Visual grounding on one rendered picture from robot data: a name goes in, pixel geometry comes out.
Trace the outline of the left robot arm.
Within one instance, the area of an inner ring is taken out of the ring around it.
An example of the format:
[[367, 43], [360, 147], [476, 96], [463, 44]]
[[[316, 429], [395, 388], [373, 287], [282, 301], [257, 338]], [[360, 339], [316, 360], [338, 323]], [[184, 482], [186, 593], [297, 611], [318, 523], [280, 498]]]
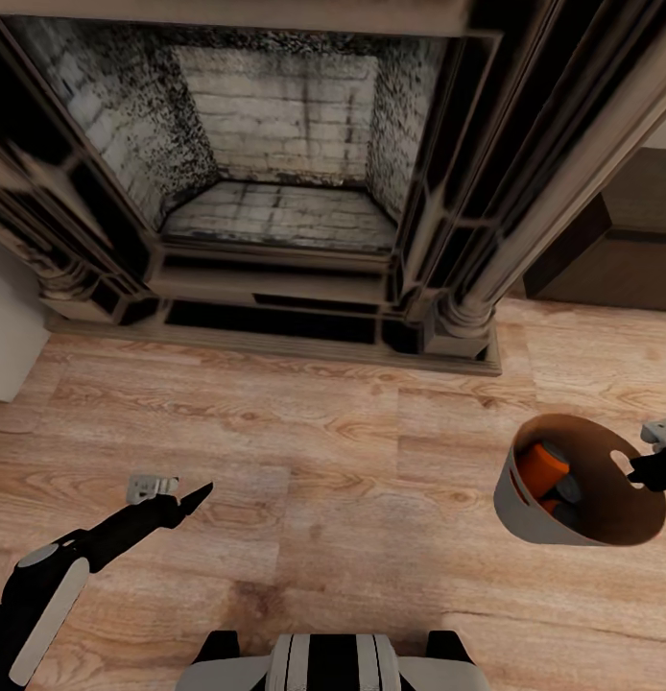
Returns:
[[89, 578], [157, 527], [174, 529], [213, 490], [180, 499], [178, 478], [132, 475], [123, 510], [77, 529], [15, 565], [0, 605], [0, 691], [25, 691]]

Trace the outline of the robot trunk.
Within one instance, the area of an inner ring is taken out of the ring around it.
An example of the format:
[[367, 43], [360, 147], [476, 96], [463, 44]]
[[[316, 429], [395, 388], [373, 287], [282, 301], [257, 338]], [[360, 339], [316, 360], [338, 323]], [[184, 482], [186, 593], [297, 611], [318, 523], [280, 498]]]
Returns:
[[400, 691], [385, 634], [281, 634], [271, 654], [264, 691]]

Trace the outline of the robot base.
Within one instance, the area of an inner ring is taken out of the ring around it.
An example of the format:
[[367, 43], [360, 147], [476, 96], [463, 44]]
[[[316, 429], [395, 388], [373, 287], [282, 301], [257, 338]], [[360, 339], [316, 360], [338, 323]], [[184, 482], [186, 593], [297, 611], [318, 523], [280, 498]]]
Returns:
[[[490, 691], [454, 631], [430, 631], [426, 657], [397, 655], [400, 691]], [[270, 656], [240, 657], [236, 631], [212, 632], [175, 691], [264, 691]]]

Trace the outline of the trash can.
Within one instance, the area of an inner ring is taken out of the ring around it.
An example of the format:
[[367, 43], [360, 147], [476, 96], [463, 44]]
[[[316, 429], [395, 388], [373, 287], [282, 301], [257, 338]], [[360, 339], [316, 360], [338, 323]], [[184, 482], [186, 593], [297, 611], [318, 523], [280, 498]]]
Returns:
[[[583, 500], [573, 507], [581, 522], [573, 530], [538, 505], [515, 466], [532, 444], [545, 441], [571, 458], [569, 473], [583, 484]], [[501, 523], [530, 543], [632, 548], [653, 540], [666, 524], [666, 492], [635, 486], [612, 460], [612, 450], [629, 459], [641, 457], [620, 435], [585, 417], [541, 414], [528, 419], [514, 435], [493, 493]]]

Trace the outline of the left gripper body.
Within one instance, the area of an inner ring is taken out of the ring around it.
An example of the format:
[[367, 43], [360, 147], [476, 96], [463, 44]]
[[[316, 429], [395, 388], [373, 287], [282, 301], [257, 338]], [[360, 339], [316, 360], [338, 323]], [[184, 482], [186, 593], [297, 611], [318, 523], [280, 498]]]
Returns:
[[176, 496], [156, 494], [155, 498], [144, 500], [138, 505], [128, 504], [108, 520], [112, 520], [124, 532], [124, 549], [128, 549], [157, 527], [177, 527], [182, 522], [178, 506]]

